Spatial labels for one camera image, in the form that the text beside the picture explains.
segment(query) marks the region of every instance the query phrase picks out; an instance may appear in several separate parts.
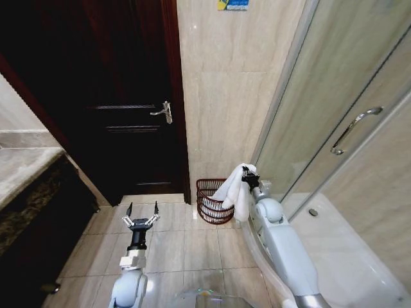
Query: shower drain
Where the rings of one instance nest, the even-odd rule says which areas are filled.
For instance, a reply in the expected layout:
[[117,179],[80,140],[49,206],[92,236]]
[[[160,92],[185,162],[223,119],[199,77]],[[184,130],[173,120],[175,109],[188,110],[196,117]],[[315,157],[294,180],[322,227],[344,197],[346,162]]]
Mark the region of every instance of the shower drain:
[[317,217],[319,213],[315,209],[309,209],[308,212],[310,213],[311,216]]

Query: marble countertop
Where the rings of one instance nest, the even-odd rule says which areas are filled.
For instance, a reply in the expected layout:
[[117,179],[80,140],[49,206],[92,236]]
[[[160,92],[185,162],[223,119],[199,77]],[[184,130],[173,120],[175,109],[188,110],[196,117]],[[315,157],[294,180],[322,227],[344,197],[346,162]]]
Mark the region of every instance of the marble countertop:
[[63,153],[62,148],[1,148],[0,210]]

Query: door handle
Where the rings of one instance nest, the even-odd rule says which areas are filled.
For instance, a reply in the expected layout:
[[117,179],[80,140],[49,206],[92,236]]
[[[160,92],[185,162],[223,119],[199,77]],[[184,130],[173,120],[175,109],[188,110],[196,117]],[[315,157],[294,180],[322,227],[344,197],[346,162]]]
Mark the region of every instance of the door handle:
[[383,111],[383,107],[374,107],[371,109],[368,109],[367,111],[363,112],[362,114],[359,114],[353,122],[351,122],[348,127],[344,130],[344,133],[342,133],[342,135],[340,136],[340,138],[338,138],[338,140],[336,141],[336,143],[334,143],[333,147],[331,148],[331,152],[332,154],[335,155],[341,155],[344,153],[343,149],[340,149],[341,146],[341,142],[349,135],[349,133],[351,133],[351,131],[353,130],[354,126],[356,126],[356,124],[358,122],[360,122],[364,117],[369,116],[370,114],[374,114],[374,115],[378,115],[380,114],[380,112]]
[[151,116],[157,116],[159,114],[165,114],[166,115],[166,120],[168,124],[171,124],[173,122],[173,117],[171,116],[171,108],[170,108],[170,103],[165,101],[163,104],[163,108],[161,111],[158,112],[150,112]]

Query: white towel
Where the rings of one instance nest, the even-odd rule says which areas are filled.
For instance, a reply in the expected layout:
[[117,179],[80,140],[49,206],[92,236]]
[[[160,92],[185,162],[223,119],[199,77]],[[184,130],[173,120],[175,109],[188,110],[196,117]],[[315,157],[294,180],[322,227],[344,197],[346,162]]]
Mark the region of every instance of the white towel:
[[248,167],[252,172],[256,172],[256,167],[253,165],[238,165],[211,197],[214,200],[223,201],[223,209],[228,209],[234,204],[234,218],[240,221],[248,220],[250,214],[250,187],[247,183],[241,181],[243,166]]

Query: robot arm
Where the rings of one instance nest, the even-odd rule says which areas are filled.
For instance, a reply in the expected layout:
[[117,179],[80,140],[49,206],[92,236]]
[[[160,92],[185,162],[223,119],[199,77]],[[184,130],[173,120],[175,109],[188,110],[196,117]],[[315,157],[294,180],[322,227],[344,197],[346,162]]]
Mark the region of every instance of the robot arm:
[[160,219],[159,208],[155,202],[154,215],[150,219],[131,220],[132,206],[133,203],[127,209],[126,216],[121,218],[133,235],[127,254],[120,260],[122,274],[114,283],[109,308],[140,308],[146,294],[148,279],[143,273],[146,266],[146,232]]
[[318,275],[298,234],[288,223],[283,206],[261,192],[259,175],[244,169],[243,178],[256,201],[256,218],[262,226],[262,236],[270,252],[275,272],[290,288],[299,308],[331,308],[318,287]]

